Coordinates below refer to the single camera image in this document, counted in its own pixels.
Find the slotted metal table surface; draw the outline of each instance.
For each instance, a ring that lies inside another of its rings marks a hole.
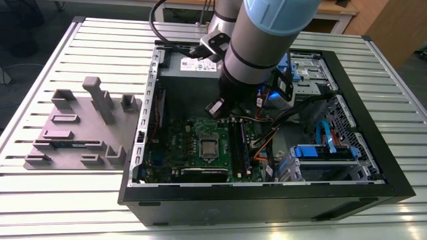
[[[206,29],[159,23],[171,40]],[[118,205],[122,171],[26,170],[56,89],[88,96],[99,76],[111,97],[144,96],[155,34],[144,21],[74,22],[0,137],[0,238],[91,239],[425,239],[427,236],[427,114],[377,46],[359,36],[303,32],[293,47],[335,51],[417,196],[341,221],[146,227]]]

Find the blue led light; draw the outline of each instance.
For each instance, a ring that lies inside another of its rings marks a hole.
[[[279,97],[279,93],[274,92],[271,95],[270,95],[270,98],[277,98]]]

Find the ram slot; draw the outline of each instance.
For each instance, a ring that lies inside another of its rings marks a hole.
[[[242,161],[242,153],[239,148],[239,141],[241,141],[241,135],[239,135],[239,127],[237,126],[238,122],[230,121],[229,122],[229,145],[230,145],[230,151],[231,151],[231,166],[233,166],[233,175],[235,178],[241,178],[246,171],[245,171],[245,165]]]
[[[246,125],[243,122],[239,122],[239,129],[241,129],[241,144],[239,149],[242,154],[242,161],[245,165],[245,173],[250,173],[251,169],[251,161],[250,161],[250,150],[249,150],[249,143],[247,143],[247,131],[246,131]]]

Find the motherboard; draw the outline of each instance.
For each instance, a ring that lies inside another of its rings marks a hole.
[[[235,119],[171,119],[153,139],[150,182],[262,182],[262,165],[250,158],[254,129]]]

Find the green circuit board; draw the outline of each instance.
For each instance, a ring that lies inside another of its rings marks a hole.
[[[246,139],[255,139],[254,123],[245,123]],[[203,158],[203,141],[218,143],[218,157]],[[227,121],[206,118],[186,120],[171,119],[153,144],[150,161],[155,181],[171,182],[171,170],[183,168],[227,169],[227,182],[261,182],[261,167],[253,167],[243,177],[234,175],[233,153],[230,145],[230,130]]]

